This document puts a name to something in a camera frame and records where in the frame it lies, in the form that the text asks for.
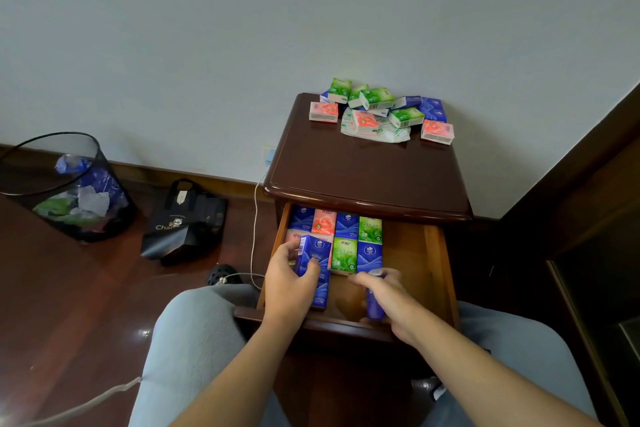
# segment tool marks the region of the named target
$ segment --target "wall outlet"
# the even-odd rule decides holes
[[[276,154],[276,148],[270,145],[262,146],[262,158],[264,159],[264,165],[269,167],[271,165],[271,161],[273,160],[273,156]]]

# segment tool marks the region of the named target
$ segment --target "open drawer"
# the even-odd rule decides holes
[[[291,204],[287,203],[272,255],[284,242],[290,212]],[[407,292],[427,309],[457,327],[458,307],[442,229],[390,220],[383,220],[382,229],[383,265],[400,270],[401,282]],[[325,310],[311,309],[302,328],[376,341],[395,341],[387,325],[359,322],[366,316],[364,301],[365,289],[353,285],[344,275],[331,274]],[[241,308],[236,311],[236,316],[259,321],[263,310],[264,289],[254,312]]]

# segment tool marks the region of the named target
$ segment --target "wastebasket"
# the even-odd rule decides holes
[[[0,194],[84,242],[116,236],[136,206],[87,133],[48,133],[0,157]]]

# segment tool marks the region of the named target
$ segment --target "wall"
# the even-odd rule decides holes
[[[635,86],[640,0],[0,0],[0,142],[257,181],[333,76],[445,100],[499,218]]]

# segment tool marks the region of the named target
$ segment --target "pants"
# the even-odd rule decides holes
[[[254,307],[256,302],[257,293],[247,284],[203,287],[173,298],[156,322],[129,427],[169,425],[244,346],[234,322],[234,305]],[[464,302],[459,308],[465,336],[535,384],[596,417],[578,366],[554,330]],[[260,425],[289,425],[273,392]],[[424,425],[472,422],[446,392]]]

